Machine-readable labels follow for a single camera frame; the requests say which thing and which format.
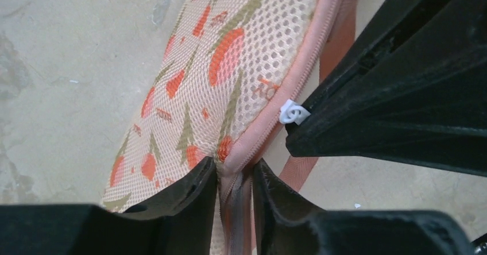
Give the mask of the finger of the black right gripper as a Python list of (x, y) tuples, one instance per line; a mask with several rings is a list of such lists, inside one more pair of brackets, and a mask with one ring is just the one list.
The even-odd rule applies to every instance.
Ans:
[(486, 176), (486, 46), (402, 48), (288, 129), (296, 157), (362, 156)]
[(485, 97), (486, 0), (385, 0), (304, 107), (393, 113)]

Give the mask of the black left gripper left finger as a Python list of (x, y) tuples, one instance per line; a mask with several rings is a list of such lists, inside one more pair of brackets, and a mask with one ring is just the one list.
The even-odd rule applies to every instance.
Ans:
[(2, 254), (209, 254), (214, 160), (122, 213), (93, 204), (1, 207)]

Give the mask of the floral mesh laundry bag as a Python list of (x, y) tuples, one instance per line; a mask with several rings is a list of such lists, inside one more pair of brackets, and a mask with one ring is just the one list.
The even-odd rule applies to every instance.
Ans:
[(102, 203), (150, 198), (206, 156), (218, 172), (211, 254), (254, 254), (250, 170), (286, 123), (320, 56), (354, 36), (357, 0), (185, 0), (163, 62), (115, 157)]

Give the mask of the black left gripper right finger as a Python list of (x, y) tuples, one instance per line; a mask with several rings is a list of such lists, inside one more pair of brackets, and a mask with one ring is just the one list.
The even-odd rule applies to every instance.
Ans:
[(439, 211), (327, 211), (264, 160), (253, 169), (258, 254), (473, 254), (474, 245)]

